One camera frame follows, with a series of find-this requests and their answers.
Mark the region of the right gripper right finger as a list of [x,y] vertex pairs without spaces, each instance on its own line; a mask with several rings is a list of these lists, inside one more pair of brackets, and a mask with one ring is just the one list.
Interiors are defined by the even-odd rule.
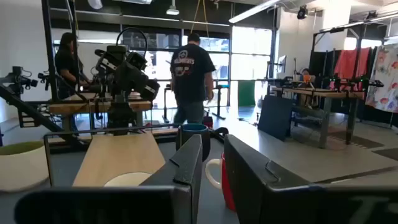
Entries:
[[314,184],[232,134],[224,158],[240,224],[398,224],[397,187]]

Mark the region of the blue white floral mug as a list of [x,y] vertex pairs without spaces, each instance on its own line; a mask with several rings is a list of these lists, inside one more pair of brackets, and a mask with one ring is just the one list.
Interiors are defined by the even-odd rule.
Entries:
[[146,172],[130,172],[121,174],[104,184],[105,187],[133,187],[147,180],[152,174]]

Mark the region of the red and white mug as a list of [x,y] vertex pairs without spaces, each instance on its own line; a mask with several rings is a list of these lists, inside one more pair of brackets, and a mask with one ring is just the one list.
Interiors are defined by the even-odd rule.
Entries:
[[[220,168],[221,179],[220,181],[216,181],[215,178],[211,175],[210,167],[218,166]],[[233,194],[231,191],[231,187],[228,182],[228,176],[226,172],[226,161],[224,153],[221,154],[220,159],[211,159],[205,165],[205,175],[206,178],[209,180],[210,184],[217,189],[220,189],[223,193],[224,201],[226,207],[232,211],[236,211],[236,206],[233,200]]]

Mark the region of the dark mug blue interior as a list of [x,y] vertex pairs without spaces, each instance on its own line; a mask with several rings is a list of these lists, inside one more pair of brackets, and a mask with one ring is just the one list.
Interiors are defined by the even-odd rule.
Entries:
[[179,127],[177,131],[175,149],[179,150],[182,145],[184,145],[193,135],[199,134],[202,141],[202,161],[207,160],[210,149],[210,130],[204,124],[188,123],[183,124]]

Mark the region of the white mug green interior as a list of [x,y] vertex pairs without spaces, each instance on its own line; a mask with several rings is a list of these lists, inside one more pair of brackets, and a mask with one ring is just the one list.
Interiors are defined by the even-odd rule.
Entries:
[[28,141],[0,147],[0,192],[19,192],[41,184],[49,177],[43,141]]

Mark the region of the black panel board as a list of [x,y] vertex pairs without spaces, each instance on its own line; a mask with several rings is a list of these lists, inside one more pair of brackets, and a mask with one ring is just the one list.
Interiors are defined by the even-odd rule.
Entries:
[[293,101],[277,96],[265,96],[262,101],[258,130],[285,141],[290,129]]

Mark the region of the wooden background table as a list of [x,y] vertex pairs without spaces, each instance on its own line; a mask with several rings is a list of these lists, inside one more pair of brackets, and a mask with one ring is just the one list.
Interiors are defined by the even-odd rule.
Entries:
[[93,114],[96,119],[107,116],[109,128],[127,128],[142,126],[142,112],[152,109],[152,102],[144,100],[136,92],[128,98],[113,97],[109,93],[103,96],[97,93],[82,93],[85,99],[78,95],[70,96],[58,103],[51,104],[49,111],[55,115],[71,116],[74,114]]

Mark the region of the green board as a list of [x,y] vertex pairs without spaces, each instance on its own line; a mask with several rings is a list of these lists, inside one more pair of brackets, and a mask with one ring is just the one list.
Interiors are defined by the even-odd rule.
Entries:
[[238,81],[238,106],[254,106],[255,81],[239,80]]

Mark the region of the black stool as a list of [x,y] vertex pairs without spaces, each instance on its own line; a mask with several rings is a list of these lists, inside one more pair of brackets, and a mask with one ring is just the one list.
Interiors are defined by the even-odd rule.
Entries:
[[229,88],[228,84],[221,84],[221,85],[217,85],[216,89],[217,89],[217,106],[216,106],[216,112],[213,113],[213,115],[215,115],[217,118],[225,120],[226,118],[223,117],[222,115],[220,115],[220,110],[221,110],[221,90],[225,89],[225,88]]

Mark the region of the wooden table metal legs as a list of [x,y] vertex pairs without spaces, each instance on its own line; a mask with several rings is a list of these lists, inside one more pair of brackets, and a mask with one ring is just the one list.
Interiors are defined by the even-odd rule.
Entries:
[[[356,115],[358,110],[359,100],[364,99],[363,91],[348,91],[343,90],[342,92],[337,92],[334,90],[327,89],[311,89],[311,88],[287,88],[287,87],[276,87],[271,86],[271,91],[276,93],[278,97],[282,97],[284,93],[291,93],[297,95],[297,103],[293,106],[293,112],[299,114],[308,115],[314,118],[319,118],[321,120],[320,124],[320,138],[319,138],[319,148],[326,148],[326,141],[328,138],[328,131],[330,126],[330,115],[331,115],[331,105],[333,99],[348,100],[349,101],[349,113],[348,120],[346,124],[345,132],[345,144],[350,145],[354,133],[354,127],[356,123]],[[323,98],[323,109],[310,109],[299,105],[299,98],[301,96],[311,96]]]

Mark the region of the red hanging cloth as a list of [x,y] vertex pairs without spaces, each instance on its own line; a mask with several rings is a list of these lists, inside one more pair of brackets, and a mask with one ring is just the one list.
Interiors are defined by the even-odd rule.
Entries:
[[[371,48],[362,48],[357,64],[356,77],[366,75],[368,72],[368,59]],[[354,65],[356,60],[356,49],[343,50],[337,60],[334,74],[341,79],[351,79],[354,73]]]

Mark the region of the floral hanging cloth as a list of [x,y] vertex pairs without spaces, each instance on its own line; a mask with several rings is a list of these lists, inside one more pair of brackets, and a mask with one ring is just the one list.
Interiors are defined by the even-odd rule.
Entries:
[[384,86],[369,86],[366,104],[398,113],[398,44],[382,45],[377,49],[371,79],[379,80]]

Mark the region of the pendant ceiling lamp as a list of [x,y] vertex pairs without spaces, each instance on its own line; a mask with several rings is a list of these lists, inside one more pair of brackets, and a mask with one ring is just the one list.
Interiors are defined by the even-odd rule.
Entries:
[[180,11],[176,7],[175,1],[176,0],[171,0],[171,4],[170,4],[169,8],[166,10],[167,15],[177,16],[180,14]]

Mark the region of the black frame strut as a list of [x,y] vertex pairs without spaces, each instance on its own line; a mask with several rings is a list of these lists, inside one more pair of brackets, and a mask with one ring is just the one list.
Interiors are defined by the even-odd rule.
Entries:
[[14,96],[3,84],[0,84],[0,97],[6,100],[10,105],[15,106],[17,109],[32,117],[35,121],[45,126],[50,131],[55,132],[56,135],[59,135],[63,140],[72,146],[82,146],[82,143],[73,133],[65,132],[58,125],[51,122],[51,120],[39,113],[31,105]]

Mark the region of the black rig post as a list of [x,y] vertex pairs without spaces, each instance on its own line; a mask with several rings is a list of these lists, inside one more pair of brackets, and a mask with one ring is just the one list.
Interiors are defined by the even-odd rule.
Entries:
[[47,62],[49,66],[49,82],[51,87],[51,96],[52,96],[52,101],[58,102],[59,99],[58,99],[58,90],[57,90],[57,73],[55,69],[54,54],[53,54],[53,40],[51,33],[49,0],[41,0],[41,5],[42,5],[45,44],[47,49],[46,50]]

